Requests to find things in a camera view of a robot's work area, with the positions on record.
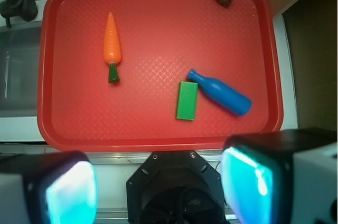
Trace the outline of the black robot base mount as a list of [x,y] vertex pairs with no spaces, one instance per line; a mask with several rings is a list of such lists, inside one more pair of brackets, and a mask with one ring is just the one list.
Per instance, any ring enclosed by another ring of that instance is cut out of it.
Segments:
[[228,223],[220,173],[195,151],[152,153],[126,193],[129,223]]

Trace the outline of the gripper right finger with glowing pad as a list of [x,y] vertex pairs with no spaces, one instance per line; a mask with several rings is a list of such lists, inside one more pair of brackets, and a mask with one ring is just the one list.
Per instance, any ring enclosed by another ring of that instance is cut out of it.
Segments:
[[220,164],[240,223],[337,223],[337,132],[307,128],[229,137]]

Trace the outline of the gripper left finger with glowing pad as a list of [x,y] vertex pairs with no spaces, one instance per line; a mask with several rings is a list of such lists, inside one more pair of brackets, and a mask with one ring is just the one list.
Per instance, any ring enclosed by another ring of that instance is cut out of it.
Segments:
[[94,223],[97,208],[86,154],[1,154],[1,223]]

